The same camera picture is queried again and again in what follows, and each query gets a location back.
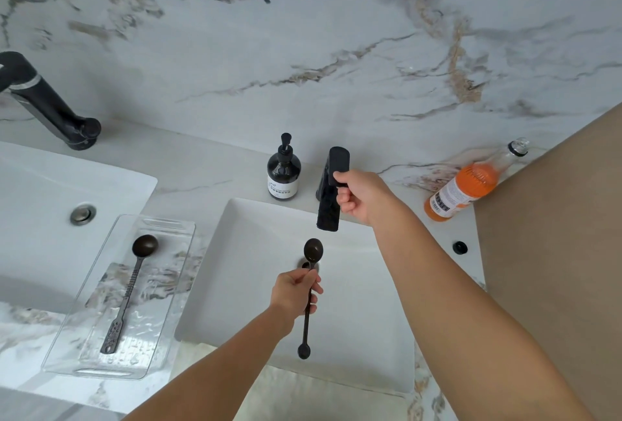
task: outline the black faucet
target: black faucet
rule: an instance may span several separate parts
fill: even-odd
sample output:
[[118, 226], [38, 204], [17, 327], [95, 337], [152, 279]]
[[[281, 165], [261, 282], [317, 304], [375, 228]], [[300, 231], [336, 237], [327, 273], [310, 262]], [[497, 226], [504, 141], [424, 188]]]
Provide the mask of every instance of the black faucet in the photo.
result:
[[74, 150], [88, 149], [97, 141], [101, 124], [76, 115], [58, 93], [20, 53], [0, 53], [0, 92], [11, 96]]
[[333, 172], [347, 172], [350, 170], [350, 153], [342, 147], [331, 147], [328, 151], [326, 166], [322, 172], [320, 186], [315, 197], [320, 201], [317, 211], [317, 227], [324, 231], [339, 229], [339, 211], [337, 203], [337, 187], [346, 187], [348, 184], [338, 182]]

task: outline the sink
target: sink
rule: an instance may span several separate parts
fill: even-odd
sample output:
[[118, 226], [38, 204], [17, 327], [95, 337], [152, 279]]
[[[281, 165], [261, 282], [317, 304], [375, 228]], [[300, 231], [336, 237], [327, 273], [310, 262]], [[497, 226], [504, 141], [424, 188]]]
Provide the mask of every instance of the sink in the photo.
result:
[[175, 337], [220, 346], [268, 307], [276, 276], [305, 262], [322, 241], [322, 286], [309, 320], [311, 356], [298, 358], [304, 318], [269, 364], [348, 386], [412, 392], [414, 338], [371, 228], [341, 221], [316, 228], [313, 213], [245, 199], [229, 201], [194, 281]]
[[[139, 214], [156, 183], [118, 167], [0, 142], [0, 301], [67, 313], [115, 219]], [[76, 226], [70, 216], [81, 205], [93, 218]]]

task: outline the soap dispenser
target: soap dispenser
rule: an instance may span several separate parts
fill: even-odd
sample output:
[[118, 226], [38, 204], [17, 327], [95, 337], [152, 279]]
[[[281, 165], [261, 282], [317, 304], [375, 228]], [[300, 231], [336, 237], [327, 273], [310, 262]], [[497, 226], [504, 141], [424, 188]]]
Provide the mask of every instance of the soap dispenser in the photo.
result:
[[298, 191], [300, 159], [289, 145], [292, 135], [281, 135], [281, 146], [268, 161], [268, 191], [278, 200], [288, 200]]

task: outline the clear tray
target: clear tray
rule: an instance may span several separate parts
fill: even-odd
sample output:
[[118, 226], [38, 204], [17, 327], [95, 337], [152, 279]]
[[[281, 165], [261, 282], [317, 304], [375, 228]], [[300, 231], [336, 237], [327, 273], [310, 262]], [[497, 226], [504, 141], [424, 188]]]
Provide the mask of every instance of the clear tray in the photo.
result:
[[[141, 379], [166, 361], [172, 336], [162, 329], [194, 235], [192, 222], [121, 215], [58, 330], [42, 369], [96, 378]], [[152, 234], [158, 249], [145, 258], [113, 354], [99, 352], [117, 316], [136, 257], [132, 244]]]

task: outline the countertop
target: countertop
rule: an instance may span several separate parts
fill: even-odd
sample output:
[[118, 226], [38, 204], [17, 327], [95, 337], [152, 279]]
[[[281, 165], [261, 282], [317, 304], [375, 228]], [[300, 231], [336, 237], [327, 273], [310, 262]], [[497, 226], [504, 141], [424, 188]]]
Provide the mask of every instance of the countertop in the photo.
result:
[[[189, 252], [194, 271], [198, 269], [230, 198], [276, 202], [266, 188], [268, 154], [101, 118], [103, 133], [98, 143], [86, 151], [72, 151], [25, 111], [0, 113], [1, 141], [89, 159], [156, 177], [157, 188], [143, 213], [191, 220], [197, 224]], [[355, 167], [356, 151], [351, 151], [351, 155], [352, 166]], [[320, 166], [303, 164], [296, 197], [277, 204], [315, 213], [318, 206], [315, 189], [321, 169]], [[435, 223], [425, 215], [422, 208], [429, 192], [399, 185], [391, 185], [391, 189], [417, 213], [452, 258], [483, 286], [473, 208], [465, 209], [445, 223]], [[456, 240], [467, 243], [467, 254], [456, 255], [451, 250]], [[178, 313], [183, 308], [184, 297], [186, 295], [176, 297], [174, 302]], [[38, 318], [32, 314], [28, 317], [20, 314], [13, 314], [10, 318], [0, 317], [0, 328], [5, 328], [0, 332], [0, 386], [128, 413], [167, 383], [179, 343], [175, 343], [170, 350], [164, 368], [142, 380], [100, 380], [42, 372], [40, 367], [43, 358], [62, 318], [63, 315], [49, 314], [39, 315]], [[423, 358], [419, 356], [417, 361], [414, 375], [415, 400], [410, 407], [409, 417], [431, 419], [441, 415], [444, 410], [443, 419], [454, 419], [451, 410], [445, 409], [447, 403]]]

